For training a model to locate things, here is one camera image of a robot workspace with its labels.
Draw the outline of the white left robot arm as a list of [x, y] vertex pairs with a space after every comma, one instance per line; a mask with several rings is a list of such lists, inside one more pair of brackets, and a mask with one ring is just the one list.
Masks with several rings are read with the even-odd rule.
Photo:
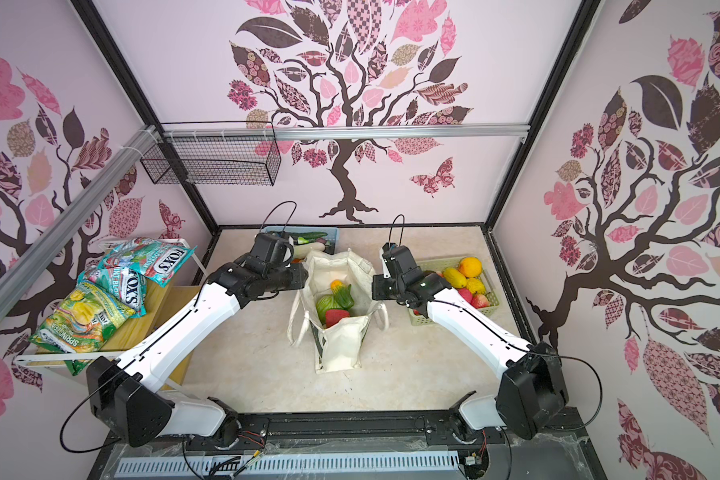
[[229, 449], [241, 426], [224, 402], [161, 389], [175, 368], [219, 325], [249, 303], [297, 291], [307, 282], [283, 234], [259, 233], [251, 250], [211, 273], [175, 315], [117, 358], [86, 369], [92, 414], [131, 447], [165, 436], [196, 436]]

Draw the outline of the light green perforated basket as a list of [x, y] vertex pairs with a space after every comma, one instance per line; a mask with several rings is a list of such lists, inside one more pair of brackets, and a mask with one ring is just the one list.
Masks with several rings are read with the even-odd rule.
[[500, 300], [484, 272], [482, 262], [476, 257], [444, 257], [418, 262], [424, 271], [443, 276], [452, 287], [474, 308], [491, 316], [499, 307]]

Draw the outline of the red bell pepper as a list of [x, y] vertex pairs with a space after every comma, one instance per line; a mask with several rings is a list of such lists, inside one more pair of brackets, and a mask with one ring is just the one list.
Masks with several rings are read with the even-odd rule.
[[342, 319], [348, 318], [350, 312], [343, 309], [330, 309], [325, 312], [325, 328], [337, 325]]

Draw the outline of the green cabbage head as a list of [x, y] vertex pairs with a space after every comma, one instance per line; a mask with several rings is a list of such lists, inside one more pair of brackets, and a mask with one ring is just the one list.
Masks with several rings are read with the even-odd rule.
[[316, 301], [316, 311], [322, 325], [326, 324], [327, 312], [330, 310], [342, 310], [333, 294], [323, 295]]

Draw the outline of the wooden side shelf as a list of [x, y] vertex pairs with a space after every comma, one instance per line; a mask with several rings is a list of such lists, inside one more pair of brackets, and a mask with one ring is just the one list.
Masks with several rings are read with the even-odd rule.
[[100, 356], [109, 360], [118, 357], [154, 333], [198, 292], [197, 285], [185, 286], [171, 280], [162, 287], [148, 280], [143, 298], [146, 314], [127, 320], [99, 351], [84, 354], [56, 353], [31, 343], [25, 352], [15, 356], [11, 367], [23, 381], [34, 381], [40, 377], [45, 381], [53, 379], [73, 388], [82, 388], [86, 384], [85, 375], [73, 375], [68, 369], [68, 363], [80, 362], [86, 367]]

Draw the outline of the pink dragon fruit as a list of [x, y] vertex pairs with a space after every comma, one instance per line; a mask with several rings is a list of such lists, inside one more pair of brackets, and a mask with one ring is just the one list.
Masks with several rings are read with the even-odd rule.
[[469, 289], [467, 289], [467, 288], [460, 288], [460, 289], [457, 290], [457, 292], [459, 293], [459, 295], [460, 295], [467, 303], [471, 303], [471, 302], [472, 302], [472, 300], [473, 300], [473, 294], [470, 292]]

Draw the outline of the fox's candy bag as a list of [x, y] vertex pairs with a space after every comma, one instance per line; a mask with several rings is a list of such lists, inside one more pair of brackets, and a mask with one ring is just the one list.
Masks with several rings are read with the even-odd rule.
[[90, 267], [79, 274], [78, 281], [83, 280], [92, 282], [131, 308], [135, 318], [147, 314], [147, 285], [143, 275], [124, 267]]
[[98, 267], [124, 268], [165, 287], [193, 253], [183, 244], [138, 237], [114, 247]]

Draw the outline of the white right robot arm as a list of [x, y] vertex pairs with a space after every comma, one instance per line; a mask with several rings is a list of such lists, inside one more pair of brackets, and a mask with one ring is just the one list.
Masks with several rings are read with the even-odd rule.
[[443, 277], [423, 270], [407, 247], [387, 242], [380, 257], [383, 272], [373, 277], [372, 298], [393, 300], [446, 328], [499, 380], [496, 394], [469, 393], [452, 407], [458, 427], [505, 427], [530, 440], [565, 408], [569, 396], [562, 361], [550, 345], [533, 345], [500, 327]]

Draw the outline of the yellow green papaya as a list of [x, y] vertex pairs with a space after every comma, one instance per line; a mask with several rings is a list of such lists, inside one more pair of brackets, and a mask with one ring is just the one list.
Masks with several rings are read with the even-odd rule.
[[350, 284], [341, 280], [334, 280], [330, 284], [330, 289], [333, 299], [340, 309], [349, 311], [354, 307], [355, 302], [351, 294]]

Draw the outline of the yellow lemon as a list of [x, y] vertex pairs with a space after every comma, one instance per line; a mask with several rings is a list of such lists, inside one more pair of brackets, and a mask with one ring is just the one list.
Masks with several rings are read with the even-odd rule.
[[479, 278], [468, 278], [465, 287], [469, 289], [473, 295], [475, 295], [476, 293], [487, 293], [486, 286]]

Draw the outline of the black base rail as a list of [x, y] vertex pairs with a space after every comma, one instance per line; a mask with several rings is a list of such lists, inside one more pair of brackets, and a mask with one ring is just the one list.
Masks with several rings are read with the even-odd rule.
[[186, 442], [192, 453], [242, 453], [264, 447], [268, 452], [296, 447], [323, 447], [332, 442], [348, 447], [388, 444], [404, 449], [435, 449], [476, 453], [483, 446], [505, 442], [497, 427], [469, 431], [457, 426], [449, 410], [247, 413], [238, 417], [237, 442], [227, 449], [209, 439]]

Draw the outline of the green yellow snack bag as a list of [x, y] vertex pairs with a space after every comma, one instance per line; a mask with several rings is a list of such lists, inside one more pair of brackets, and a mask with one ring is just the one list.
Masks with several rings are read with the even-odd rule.
[[52, 352], [96, 352], [134, 313], [107, 291], [82, 281], [37, 328], [30, 342]]

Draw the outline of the Fox's candy bag upper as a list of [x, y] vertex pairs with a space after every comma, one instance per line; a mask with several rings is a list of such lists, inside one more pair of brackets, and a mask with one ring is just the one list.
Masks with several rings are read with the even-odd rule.
[[183, 244], [138, 237], [114, 247], [98, 267], [124, 268], [165, 287], [193, 253]]

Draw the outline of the Fox's candy bag lower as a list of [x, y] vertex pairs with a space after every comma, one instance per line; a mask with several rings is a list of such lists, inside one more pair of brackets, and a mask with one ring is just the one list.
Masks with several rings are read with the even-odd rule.
[[147, 314], [147, 285], [143, 275], [124, 267], [90, 267], [79, 274], [78, 281], [83, 280], [92, 282], [131, 308], [135, 318]]

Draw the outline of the cream canvas grocery bag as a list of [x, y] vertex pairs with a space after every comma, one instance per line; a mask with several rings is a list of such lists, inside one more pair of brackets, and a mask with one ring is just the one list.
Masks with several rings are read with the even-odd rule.
[[350, 250], [335, 255], [311, 252], [301, 265], [308, 279], [291, 308], [290, 345], [313, 338], [318, 374], [360, 368], [360, 350], [371, 322], [375, 320], [382, 331], [389, 328], [387, 307], [372, 298], [376, 270]]

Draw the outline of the pale green napa cabbage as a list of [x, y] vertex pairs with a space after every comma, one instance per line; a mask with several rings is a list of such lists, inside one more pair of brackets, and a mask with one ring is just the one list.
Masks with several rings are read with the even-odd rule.
[[294, 247], [294, 258], [298, 260], [305, 259], [311, 252], [324, 252], [325, 244], [321, 242], [311, 242], [300, 244]]

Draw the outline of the red apple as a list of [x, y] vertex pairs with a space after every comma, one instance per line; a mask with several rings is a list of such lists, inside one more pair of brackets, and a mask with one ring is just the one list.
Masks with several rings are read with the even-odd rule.
[[487, 295], [476, 293], [472, 298], [471, 305], [476, 309], [485, 309], [491, 307], [492, 302]]

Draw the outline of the orange fruit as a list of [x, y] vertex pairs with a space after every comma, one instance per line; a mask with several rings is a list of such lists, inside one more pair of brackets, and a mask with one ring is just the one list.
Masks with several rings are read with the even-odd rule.
[[463, 258], [458, 271], [466, 278], [477, 278], [483, 271], [482, 262], [476, 257]]

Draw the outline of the light blue perforated basket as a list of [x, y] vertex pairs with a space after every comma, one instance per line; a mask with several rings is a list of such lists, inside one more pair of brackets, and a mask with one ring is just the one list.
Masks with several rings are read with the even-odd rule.
[[334, 254], [339, 240], [339, 230], [330, 226], [282, 226], [271, 225], [263, 228], [263, 232], [286, 236], [293, 240], [295, 245], [320, 243], [324, 245], [324, 252]]

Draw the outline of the green cucumber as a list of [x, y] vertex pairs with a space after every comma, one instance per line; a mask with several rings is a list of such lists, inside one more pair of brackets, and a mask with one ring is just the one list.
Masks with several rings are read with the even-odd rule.
[[295, 236], [299, 242], [309, 243], [312, 241], [317, 241], [318, 239], [321, 239], [321, 238], [327, 238], [329, 236], [329, 234], [327, 232], [323, 232], [323, 231], [310, 231], [310, 232], [296, 233]]

